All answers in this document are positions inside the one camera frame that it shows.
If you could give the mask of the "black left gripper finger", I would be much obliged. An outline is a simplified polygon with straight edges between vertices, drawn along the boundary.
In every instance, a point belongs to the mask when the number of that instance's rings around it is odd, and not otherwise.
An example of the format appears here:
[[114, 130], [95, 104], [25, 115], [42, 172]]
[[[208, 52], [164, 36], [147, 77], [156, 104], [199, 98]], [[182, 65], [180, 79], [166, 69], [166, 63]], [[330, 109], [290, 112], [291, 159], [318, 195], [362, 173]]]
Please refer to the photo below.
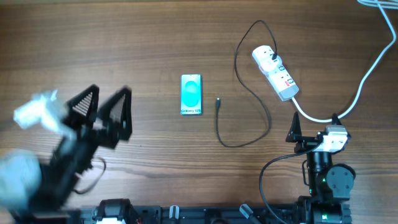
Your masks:
[[98, 109], [99, 87], [95, 84], [77, 94], [66, 102], [70, 109], [70, 114], [83, 121], [92, 121], [91, 115]]
[[122, 87], [103, 102], [98, 109], [97, 117], [102, 121], [131, 124], [131, 97], [131, 89], [128, 86]]

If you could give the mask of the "teal Galaxy smartphone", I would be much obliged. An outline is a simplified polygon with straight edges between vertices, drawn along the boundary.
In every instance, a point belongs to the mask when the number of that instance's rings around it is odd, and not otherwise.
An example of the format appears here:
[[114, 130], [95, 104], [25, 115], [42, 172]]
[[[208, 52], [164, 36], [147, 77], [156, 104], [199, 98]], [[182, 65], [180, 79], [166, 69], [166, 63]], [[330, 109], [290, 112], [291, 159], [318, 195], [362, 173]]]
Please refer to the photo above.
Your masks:
[[180, 114], [202, 114], [202, 85], [200, 74], [184, 74], [181, 76]]

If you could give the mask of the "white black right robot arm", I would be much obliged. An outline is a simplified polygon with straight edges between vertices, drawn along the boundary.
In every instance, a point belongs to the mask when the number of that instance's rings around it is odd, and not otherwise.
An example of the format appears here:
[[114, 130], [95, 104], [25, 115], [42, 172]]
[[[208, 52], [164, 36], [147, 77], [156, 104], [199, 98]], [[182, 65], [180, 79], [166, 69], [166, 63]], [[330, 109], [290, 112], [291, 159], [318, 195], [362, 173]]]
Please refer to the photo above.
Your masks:
[[[285, 139], [295, 144], [294, 153], [269, 161], [259, 175], [259, 190], [266, 206], [266, 219], [272, 223], [351, 223], [346, 203], [354, 186], [356, 173], [346, 164], [334, 164], [332, 156], [343, 151], [350, 133], [334, 114], [331, 123], [315, 137], [303, 136], [298, 113]], [[288, 205], [271, 205], [265, 198], [262, 180], [265, 170], [274, 162], [306, 156], [302, 162], [303, 182], [310, 195], [300, 196]]]

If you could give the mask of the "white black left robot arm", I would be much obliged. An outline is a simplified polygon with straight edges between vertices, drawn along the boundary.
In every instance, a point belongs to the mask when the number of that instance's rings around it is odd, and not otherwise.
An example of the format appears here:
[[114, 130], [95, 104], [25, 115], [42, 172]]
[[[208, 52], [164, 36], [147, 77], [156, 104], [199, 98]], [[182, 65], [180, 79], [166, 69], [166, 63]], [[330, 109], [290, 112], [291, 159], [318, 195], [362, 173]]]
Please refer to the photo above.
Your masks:
[[115, 149], [132, 134], [132, 92], [127, 86], [102, 105], [100, 89], [91, 85], [62, 103], [56, 90], [32, 95], [14, 110], [13, 120], [21, 129], [40, 124], [62, 136], [48, 162], [31, 151], [16, 150], [1, 158], [1, 207], [17, 222], [43, 222], [61, 218], [61, 207], [71, 193], [92, 190], [75, 188], [79, 176], [92, 167], [99, 147]]

